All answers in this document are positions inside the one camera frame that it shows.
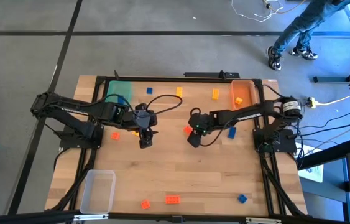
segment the sneaker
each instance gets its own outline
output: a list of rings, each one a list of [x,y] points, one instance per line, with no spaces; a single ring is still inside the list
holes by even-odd
[[[273,46],[267,49],[267,56],[269,57],[269,67],[280,71],[281,70],[281,54],[273,54]]]
[[[302,57],[306,60],[318,59],[318,55],[313,53],[309,47],[306,50],[298,50],[296,47],[294,47],[290,53],[293,56]]]

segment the white cable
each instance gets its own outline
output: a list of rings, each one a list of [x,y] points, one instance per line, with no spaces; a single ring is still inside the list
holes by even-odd
[[[349,97],[350,96],[347,96],[347,97],[344,97],[344,98],[341,98],[341,99],[338,99],[338,100],[335,100],[335,101],[332,101],[332,102],[329,102],[329,103],[320,103],[320,102],[317,101],[316,105],[327,106],[327,105],[331,105],[333,103],[337,103],[339,101],[345,100],[345,99],[347,99]]]
[[[332,138],[328,139],[328,140],[325,141],[325,142],[332,141],[332,139],[336,139],[337,137],[342,136],[343,134],[346,134],[346,133],[348,133],[349,131],[350,131],[350,129],[346,130],[345,132],[343,132],[343,133],[341,133],[341,134],[339,134],[339,135],[337,135],[337,136],[335,136],[335,137],[332,137]],[[319,146],[315,147],[313,150],[318,149],[318,148],[319,148],[320,146],[322,146],[323,144],[325,144],[325,143],[320,144]]]
[[[279,0],[264,0],[264,2],[265,2],[266,4],[267,4],[268,1],[276,1],[276,2],[279,3],[280,7],[279,7],[278,9],[276,9],[275,11],[273,11],[272,9],[270,9],[270,14],[269,14],[268,16],[260,16],[260,15],[258,15],[258,14],[256,14],[256,13],[254,13],[254,16],[257,16],[257,17],[260,17],[260,18],[264,18],[263,20],[258,20],[258,19],[255,19],[255,18],[250,18],[250,17],[247,17],[247,16],[245,16],[245,15],[243,15],[243,14],[238,13],[237,10],[236,10],[236,8],[235,8],[234,5],[233,5],[234,0],[231,0],[231,7],[234,9],[234,12],[236,12],[236,14],[237,14],[238,16],[242,16],[242,17],[245,17],[245,18],[247,18],[247,19],[255,20],[255,21],[257,21],[257,22],[264,22],[264,21],[266,21],[267,19],[270,19],[273,15],[276,15],[276,13],[277,13],[279,10],[281,10],[281,9],[284,8],[284,6],[281,4],[281,2],[280,2]]]

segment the wooden table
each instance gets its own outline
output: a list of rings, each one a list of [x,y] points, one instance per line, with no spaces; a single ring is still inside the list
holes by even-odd
[[[80,76],[74,98],[91,101],[95,76]],[[264,83],[278,89],[276,80]],[[267,216],[267,206],[259,156],[254,150],[252,120],[238,122],[235,139],[224,131],[210,147],[193,148],[187,143],[183,128],[187,125],[190,110],[199,107],[202,113],[230,108],[227,83],[175,83],[132,82],[131,105],[148,103],[163,94],[176,94],[176,87],[183,87],[183,104],[157,115],[158,125],[153,130],[153,146],[139,149],[139,138],[130,132],[106,127],[103,143],[98,150],[95,169],[114,170],[117,176],[113,209],[116,213],[153,213],[183,215],[251,215]],[[154,89],[153,95],[146,88]],[[219,88],[219,100],[212,100],[212,89]],[[276,96],[265,88],[265,98]],[[176,105],[176,98],[162,98],[151,105],[152,110],[162,110]],[[120,134],[120,140],[112,140],[111,133]],[[210,142],[216,132],[204,137]],[[57,161],[46,208],[51,208],[65,195],[73,183],[79,149],[70,149]],[[298,208],[306,213],[302,187],[295,161],[287,154],[276,153],[281,184]],[[278,202],[271,186],[274,210]],[[80,207],[83,186],[78,193],[76,208]],[[237,197],[244,194],[248,201],[241,204]],[[166,195],[180,195],[181,203],[166,205]],[[143,210],[140,203],[150,201],[150,208]]]

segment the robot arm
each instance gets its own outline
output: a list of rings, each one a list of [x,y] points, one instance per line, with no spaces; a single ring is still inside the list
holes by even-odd
[[[281,103],[280,111],[275,111],[274,104]],[[262,103],[248,106],[239,110],[210,111],[209,114],[201,114],[199,108],[191,110],[188,124],[193,128],[187,141],[193,146],[201,145],[201,137],[211,134],[212,131],[224,130],[234,126],[240,121],[258,118],[260,116],[272,116],[276,121],[264,130],[264,136],[268,140],[274,132],[283,129],[286,125],[302,118],[300,103],[294,97],[281,97],[276,100],[266,100]]]
[[[37,95],[31,113],[38,119],[54,118],[66,126],[64,131],[56,131],[62,139],[60,147],[100,147],[104,129],[102,125],[138,131],[140,148],[152,145],[154,132],[150,127],[157,125],[154,111],[147,110],[145,103],[133,110],[129,106],[104,100],[88,103],[56,93],[43,93]],[[70,113],[91,116],[95,122],[80,121]]]

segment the clear plastic container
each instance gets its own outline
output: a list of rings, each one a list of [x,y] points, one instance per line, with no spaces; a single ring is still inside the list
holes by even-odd
[[[112,170],[89,170],[83,190],[81,213],[105,214],[113,207],[116,176]]]
[[[132,83],[129,81],[110,81],[108,85],[108,94],[118,94],[123,96],[128,102],[132,100]],[[106,102],[126,104],[122,99],[117,96],[109,96],[106,98]]]
[[[231,108],[238,110],[257,103],[255,84],[251,80],[233,80],[231,82]],[[236,98],[242,99],[241,104],[236,104]]]

